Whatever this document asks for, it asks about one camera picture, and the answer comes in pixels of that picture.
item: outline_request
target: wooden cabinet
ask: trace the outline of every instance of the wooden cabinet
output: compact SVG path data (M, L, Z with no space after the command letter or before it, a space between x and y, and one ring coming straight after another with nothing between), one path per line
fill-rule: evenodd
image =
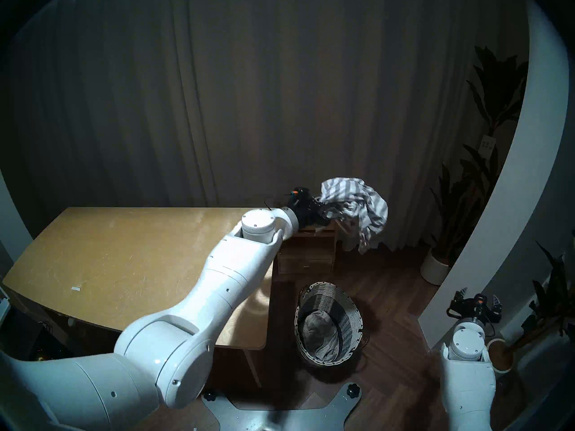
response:
M316 232L306 227L282 244L278 253L280 274L325 274L334 269L337 224Z

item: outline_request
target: metal mounting plate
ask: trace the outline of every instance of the metal mounting plate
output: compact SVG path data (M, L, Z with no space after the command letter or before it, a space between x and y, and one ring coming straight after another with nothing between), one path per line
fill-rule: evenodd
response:
M333 400L320 409L288 411L237 409L220 392L207 391L203 404L220 423L220 430L243 431L325 431L341 430L347 416L361 399L362 391L355 383L346 383Z

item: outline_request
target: laundry basket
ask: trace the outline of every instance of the laundry basket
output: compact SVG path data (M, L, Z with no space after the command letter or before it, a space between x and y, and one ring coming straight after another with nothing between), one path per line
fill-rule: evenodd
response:
M305 349L300 337L299 325L310 313L316 310L327 312L338 329L340 343L338 356L330 363L324 363L313 357ZM298 298L296 317L294 319L297 348L304 361L314 367L336 366L349 359L362 342L363 320L358 308L351 298L332 283L314 283L302 289Z

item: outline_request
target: wooden floor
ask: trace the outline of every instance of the wooden floor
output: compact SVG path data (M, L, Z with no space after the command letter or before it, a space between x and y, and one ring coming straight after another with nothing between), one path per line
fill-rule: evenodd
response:
M323 407L352 380L363 396L349 415L345 429L446 430L447 418L440 401L439 356L430 352L417 322L437 287L419 275L426 250L406 248L391 253L385 248L360 256L338 250L331 276L274 275L270 297L267 345L253 351L262 388L250 373L242 351L216 349L206 387L223 391L243 409L297 409ZM301 287L330 281L349 294L359 308L370 341L362 352L337 368L308 368L299 358L293 317ZM509 403L503 419L492 419L494 431L509 423ZM183 410L158 411L138 424L137 430L217 431L219 423L195 400Z

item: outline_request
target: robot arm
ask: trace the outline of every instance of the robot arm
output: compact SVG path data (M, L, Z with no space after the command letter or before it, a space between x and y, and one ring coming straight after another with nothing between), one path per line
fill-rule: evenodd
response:
M495 373L485 348L485 324L498 323L501 303L477 294L464 299L466 289L456 292L447 315L459 321L449 346L442 343L442 398L450 431L491 431L491 403Z
M216 340L233 310L262 283L282 242L298 231L306 204L250 210L214 247L188 296L172 308L139 318L114 353L53 361L18 361L0 352L0 370L18 392L0 390L0 405L33 394L43 411L14 428L124 430L164 403L181 408L203 389Z
M186 406L203 389L230 315L260 286L282 241L297 228L290 209L246 213L211 251L190 294L130 324L114 353L142 369L168 407Z

